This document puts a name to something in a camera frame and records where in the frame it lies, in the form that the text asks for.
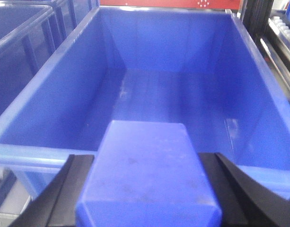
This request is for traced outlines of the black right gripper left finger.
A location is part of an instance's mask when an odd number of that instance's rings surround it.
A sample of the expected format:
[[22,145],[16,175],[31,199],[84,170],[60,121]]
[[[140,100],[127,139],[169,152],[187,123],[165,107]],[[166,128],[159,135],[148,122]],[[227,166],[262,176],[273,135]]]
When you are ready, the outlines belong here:
[[94,155],[69,155],[58,174],[10,226],[76,227],[76,204],[94,159]]

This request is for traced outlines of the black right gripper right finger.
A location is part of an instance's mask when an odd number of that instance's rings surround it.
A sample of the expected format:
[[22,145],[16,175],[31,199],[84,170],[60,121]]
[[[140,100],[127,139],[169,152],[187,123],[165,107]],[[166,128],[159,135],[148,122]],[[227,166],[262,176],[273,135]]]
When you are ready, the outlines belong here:
[[244,173],[221,153],[198,154],[222,211],[223,227],[290,227],[290,201]]

